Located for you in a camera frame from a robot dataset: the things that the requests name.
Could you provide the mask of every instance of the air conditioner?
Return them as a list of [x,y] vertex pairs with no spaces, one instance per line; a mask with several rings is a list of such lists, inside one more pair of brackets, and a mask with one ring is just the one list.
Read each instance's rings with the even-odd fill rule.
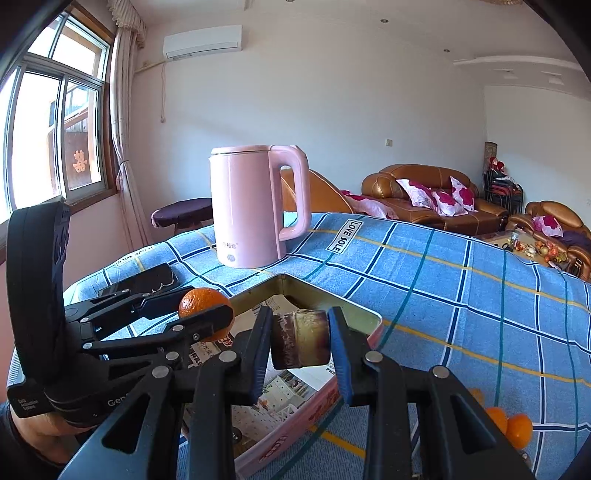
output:
[[170,60],[239,50],[242,50],[242,25],[202,28],[164,37],[163,53]]

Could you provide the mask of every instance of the pink electric kettle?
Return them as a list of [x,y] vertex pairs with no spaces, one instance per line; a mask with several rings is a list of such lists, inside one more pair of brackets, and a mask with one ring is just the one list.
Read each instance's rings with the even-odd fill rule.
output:
[[[213,227],[217,258],[235,268],[258,268],[285,256],[285,241],[310,227],[308,159],[298,147],[214,148]],[[281,167],[294,171],[297,223],[283,227]]]

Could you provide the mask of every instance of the pillow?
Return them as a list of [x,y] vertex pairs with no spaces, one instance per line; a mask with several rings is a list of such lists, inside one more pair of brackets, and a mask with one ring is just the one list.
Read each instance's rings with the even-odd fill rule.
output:
[[452,181],[452,197],[469,212],[477,212],[474,208],[474,194],[461,181],[449,177]]
[[562,227],[558,220],[552,215],[533,217],[534,228],[536,232],[542,232],[545,236],[563,236]]
[[398,215],[392,207],[377,201],[374,198],[365,195],[353,195],[349,190],[340,191],[349,206],[358,213],[367,213],[372,217],[385,218],[388,220],[397,220]]
[[415,180],[404,179],[396,181],[404,189],[404,191],[408,193],[413,207],[425,207],[430,208],[435,212],[437,211],[437,204],[435,203],[433,195],[431,195],[431,190],[429,190],[425,185],[421,185]]
[[466,209],[457,203],[448,192],[443,190],[431,191],[435,201],[437,202],[437,213],[444,217],[457,217],[459,215],[467,215]]

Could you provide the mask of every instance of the curtain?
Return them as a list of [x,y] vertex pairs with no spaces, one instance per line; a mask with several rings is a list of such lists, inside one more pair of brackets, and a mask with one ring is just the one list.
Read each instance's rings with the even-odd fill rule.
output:
[[129,113],[135,56],[144,45],[146,26],[129,0],[109,0],[117,23],[111,63],[111,131],[118,163],[117,189],[130,251],[150,245],[152,238],[139,199],[129,155]]

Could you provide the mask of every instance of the cushioned stool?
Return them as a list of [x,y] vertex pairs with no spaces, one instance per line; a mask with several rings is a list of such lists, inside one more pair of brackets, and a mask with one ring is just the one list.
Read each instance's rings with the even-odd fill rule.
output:
[[211,198],[182,200],[156,210],[152,214],[152,225],[156,228],[174,225],[174,234],[179,230],[196,230],[202,222],[213,219]]

